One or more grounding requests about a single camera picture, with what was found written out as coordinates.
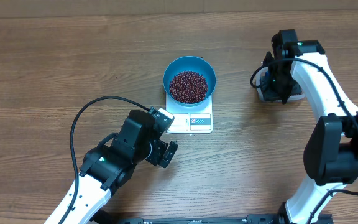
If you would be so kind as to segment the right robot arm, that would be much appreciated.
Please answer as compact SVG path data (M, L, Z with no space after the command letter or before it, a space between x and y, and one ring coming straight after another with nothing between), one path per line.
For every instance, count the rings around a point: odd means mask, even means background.
M316 126L304 149L306 176L276 215L248 216L258 223L332 223L323 208L358 178L358 107L335 79L317 40L299 40L293 29L272 37L272 50L250 84L264 102L306 98Z

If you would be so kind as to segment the red beans in bowl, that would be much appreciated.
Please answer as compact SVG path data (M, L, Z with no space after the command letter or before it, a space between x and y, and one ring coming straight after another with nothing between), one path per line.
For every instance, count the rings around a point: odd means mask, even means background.
M208 92L204 76L193 71L176 74L169 84L169 93L180 103L194 104L203 101Z

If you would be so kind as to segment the teal metal bowl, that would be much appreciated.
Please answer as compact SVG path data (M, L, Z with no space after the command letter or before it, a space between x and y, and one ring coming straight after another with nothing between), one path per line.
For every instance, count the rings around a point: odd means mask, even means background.
M168 65L163 74L163 87L167 98L187 107L206 101L214 93L216 83L214 69L201 57L177 58Z

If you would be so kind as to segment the white digital kitchen scale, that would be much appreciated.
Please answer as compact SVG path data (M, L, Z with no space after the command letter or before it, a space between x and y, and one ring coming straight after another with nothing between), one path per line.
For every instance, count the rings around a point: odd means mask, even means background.
M213 101L209 96L200 104L181 105L166 96L166 110L174 116L167 133L209 134L213 131Z

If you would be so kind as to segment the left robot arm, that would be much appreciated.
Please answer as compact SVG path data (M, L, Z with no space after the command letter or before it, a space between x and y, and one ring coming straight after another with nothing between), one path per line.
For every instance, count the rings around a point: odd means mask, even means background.
M106 136L88 151L74 181L47 223L107 223L100 209L133 175L136 165L146 160L166 168L178 145L165 143L161 135L174 116L163 108L130 111L119 133Z

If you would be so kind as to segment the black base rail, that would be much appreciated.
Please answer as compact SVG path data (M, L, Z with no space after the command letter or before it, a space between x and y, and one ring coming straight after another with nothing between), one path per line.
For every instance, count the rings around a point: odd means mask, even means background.
M246 217L214 217L214 218L123 218L113 219L96 218L88 224L113 223L113 224L285 224L288 223L283 216L277 214L248 215Z

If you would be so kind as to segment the clear plastic container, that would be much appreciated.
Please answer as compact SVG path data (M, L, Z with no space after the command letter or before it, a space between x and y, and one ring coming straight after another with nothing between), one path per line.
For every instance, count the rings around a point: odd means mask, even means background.
M265 79L265 73L268 72L268 68L262 68L259 72L256 73L254 80L255 86L259 86L256 88L259 99L263 102L273 102L273 103L281 103L282 99L269 88L268 82L269 79ZM289 96L287 102L289 101L296 101L301 100L305 97L302 89L300 88L299 84L296 84L292 91L291 95Z

